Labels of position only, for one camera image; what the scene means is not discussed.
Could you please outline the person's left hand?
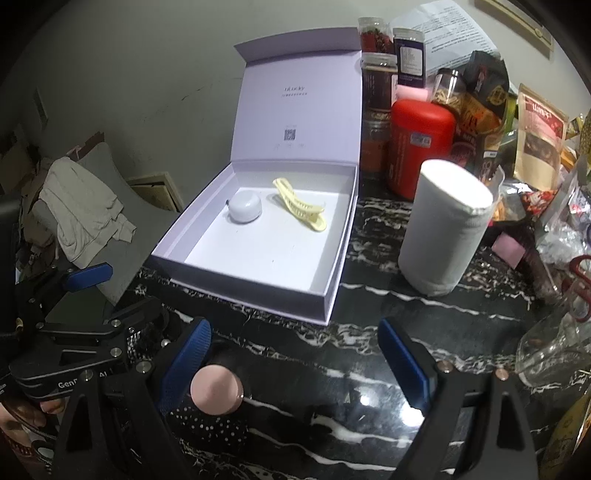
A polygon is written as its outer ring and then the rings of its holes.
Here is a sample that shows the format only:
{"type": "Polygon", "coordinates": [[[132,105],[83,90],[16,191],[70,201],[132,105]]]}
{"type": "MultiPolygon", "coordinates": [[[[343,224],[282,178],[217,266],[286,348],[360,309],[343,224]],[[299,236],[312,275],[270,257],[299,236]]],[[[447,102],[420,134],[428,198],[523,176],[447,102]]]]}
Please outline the person's left hand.
{"type": "Polygon", "coordinates": [[[61,414],[65,407],[66,401],[64,399],[41,402],[37,406],[18,401],[2,402],[1,430],[15,442],[30,447],[29,435],[23,429],[19,419],[36,428],[43,427],[46,423],[46,415],[61,414]]]}

